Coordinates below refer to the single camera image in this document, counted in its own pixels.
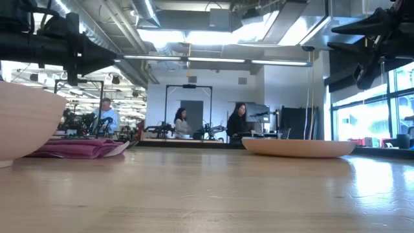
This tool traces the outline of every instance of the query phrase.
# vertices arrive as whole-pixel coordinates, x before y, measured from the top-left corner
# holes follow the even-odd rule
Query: black jacket
[[[237,114],[232,114],[227,121],[227,135],[233,137],[235,133],[249,132],[249,127],[246,122]]]

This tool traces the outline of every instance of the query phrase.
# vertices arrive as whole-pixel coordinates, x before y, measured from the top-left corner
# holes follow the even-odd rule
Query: wooden bowl
[[[350,154],[355,142],[324,140],[243,139],[248,151],[284,157],[335,158]]]
[[[66,102],[41,89],[0,82],[0,168],[44,145],[56,131]]]

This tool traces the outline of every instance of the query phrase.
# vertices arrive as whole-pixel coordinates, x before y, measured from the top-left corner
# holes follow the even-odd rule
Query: window
[[[388,139],[390,134],[395,138],[406,133],[414,139],[414,130],[410,130],[414,129],[414,120],[405,120],[414,116],[414,62],[388,72],[376,82],[370,90],[360,92],[347,87],[331,95],[340,100],[332,105],[334,140]]]
[[[384,81],[384,84],[381,84],[379,86],[376,86],[374,88],[371,88],[369,90],[366,91],[362,91],[356,95],[353,95],[349,98],[346,98],[344,100],[340,100],[336,103],[333,104],[333,106],[341,106],[344,104],[350,104],[352,102],[357,102],[357,101],[362,101],[362,100],[366,100],[368,98],[372,98],[372,97],[376,97],[376,96],[380,96],[380,95],[385,95],[387,94],[387,83],[385,83],[386,81]]]
[[[346,107],[336,111],[338,140],[389,138],[386,100]]]
[[[390,71],[391,92],[414,88],[414,62]]]
[[[414,126],[414,121],[404,120],[414,115],[414,94],[395,99],[398,104],[398,133],[408,133],[408,128]]]

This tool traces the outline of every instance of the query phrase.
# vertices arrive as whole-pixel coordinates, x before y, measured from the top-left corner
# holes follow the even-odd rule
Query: workbench
[[[0,169],[0,231],[412,232],[414,163],[135,148]]]

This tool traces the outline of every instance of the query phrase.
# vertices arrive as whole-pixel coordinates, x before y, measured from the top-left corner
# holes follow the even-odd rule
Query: computer monitor
[[[270,108],[266,105],[246,103],[246,121],[270,123]]]

